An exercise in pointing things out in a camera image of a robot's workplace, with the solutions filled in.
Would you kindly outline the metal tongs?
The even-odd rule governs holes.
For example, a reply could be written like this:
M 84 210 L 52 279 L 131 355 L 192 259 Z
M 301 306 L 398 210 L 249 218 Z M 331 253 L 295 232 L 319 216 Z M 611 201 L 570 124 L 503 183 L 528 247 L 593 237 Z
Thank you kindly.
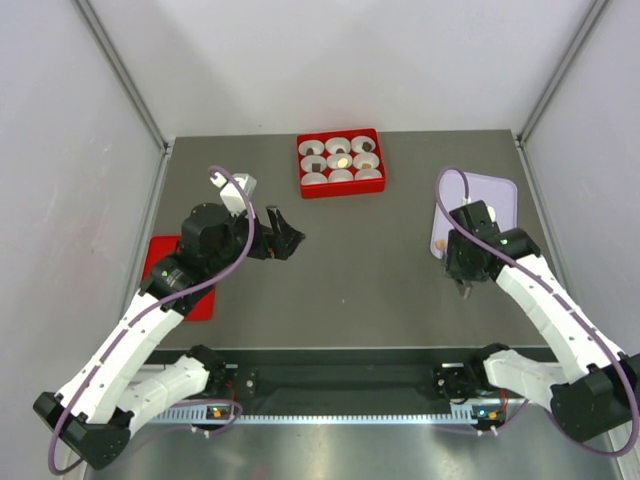
M 456 279 L 455 285 L 463 299 L 467 299 L 471 295 L 471 292 L 473 290 L 472 282 Z

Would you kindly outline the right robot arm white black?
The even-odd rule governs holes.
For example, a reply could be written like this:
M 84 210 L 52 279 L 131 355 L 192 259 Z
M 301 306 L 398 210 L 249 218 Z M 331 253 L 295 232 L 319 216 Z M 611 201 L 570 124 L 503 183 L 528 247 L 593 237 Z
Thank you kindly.
M 483 201 L 446 213 L 453 228 L 445 273 L 460 286 L 494 282 L 542 335 L 553 362 L 538 362 L 499 343 L 473 354 L 467 384 L 487 396 L 506 389 L 543 407 L 560 430 L 584 443 L 625 423 L 639 433 L 639 357 L 627 355 L 588 320 L 555 279 L 522 229 L 501 231 Z

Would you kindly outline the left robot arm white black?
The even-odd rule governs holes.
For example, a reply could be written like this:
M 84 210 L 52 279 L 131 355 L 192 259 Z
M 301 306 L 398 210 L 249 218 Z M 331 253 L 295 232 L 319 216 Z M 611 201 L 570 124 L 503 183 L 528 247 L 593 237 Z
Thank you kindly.
M 74 378 L 43 392 L 33 409 L 63 442 L 95 470 L 112 464 L 150 420 L 194 396 L 214 397 L 228 386 L 222 357 L 190 348 L 164 371 L 139 384 L 132 379 L 164 337 L 244 258 L 289 259 L 305 235 L 281 211 L 267 209 L 268 225 L 247 212 L 204 203 L 183 221 L 174 249 L 153 264 L 123 318 Z

